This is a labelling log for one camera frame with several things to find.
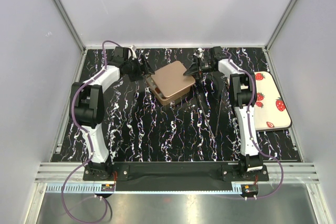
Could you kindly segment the silver metal tongs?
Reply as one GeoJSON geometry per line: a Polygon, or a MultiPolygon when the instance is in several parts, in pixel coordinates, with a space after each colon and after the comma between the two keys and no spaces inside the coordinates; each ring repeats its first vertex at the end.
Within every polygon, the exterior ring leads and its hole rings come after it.
{"type": "Polygon", "coordinates": [[[205,90],[197,86],[195,88],[195,97],[211,138],[216,138],[219,131],[222,93],[219,94],[218,99],[215,99],[215,103],[211,105],[206,97],[205,90]]]}

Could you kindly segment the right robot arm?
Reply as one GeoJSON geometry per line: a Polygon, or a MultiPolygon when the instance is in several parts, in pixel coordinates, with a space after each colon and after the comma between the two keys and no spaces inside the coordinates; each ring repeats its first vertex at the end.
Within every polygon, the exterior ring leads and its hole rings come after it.
{"type": "Polygon", "coordinates": [[[200,78],[205,73],[216,71],[228,78],[229,101],[238,120],[241,140],[239,176],[244,180],[256,180],[262,173],[263,157],[257,144],[255,128],[255,75],[236,65],[232,54],[224,52],[220,46],[209,50],[209,59],[205,58],[202,48],[197,49],[192,64],[183,75],[200,78]]]}

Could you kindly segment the brown tin lid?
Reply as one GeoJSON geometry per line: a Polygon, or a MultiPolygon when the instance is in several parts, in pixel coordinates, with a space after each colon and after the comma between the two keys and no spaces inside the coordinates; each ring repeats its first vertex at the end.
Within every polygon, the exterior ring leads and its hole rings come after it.
{"type": "Polygon", "coordinates": [[[151,79],[165,98],[170,98],[195,84],[193,76],[183,76],[186,68],[180,61],[174,61],[151,75],[151,79]]]}

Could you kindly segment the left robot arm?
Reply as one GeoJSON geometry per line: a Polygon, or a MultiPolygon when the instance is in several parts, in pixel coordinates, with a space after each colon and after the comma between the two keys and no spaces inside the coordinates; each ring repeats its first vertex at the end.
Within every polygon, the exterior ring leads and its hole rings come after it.
{"type": "Polygon", "coordinates": [[[81,131],[88,148],[88,160],[82,166],[90,179],[107,180],[116,174],[102,132],[104,92],[125,75],[130,81],[137,81],[146,74],[154,73],[146,58],[137,56],[135,51],[134,45],[116,46],[111,60],[108,60],[103,49],[102,69],[88,80],[71,86],[69,116],[81,131]]]}

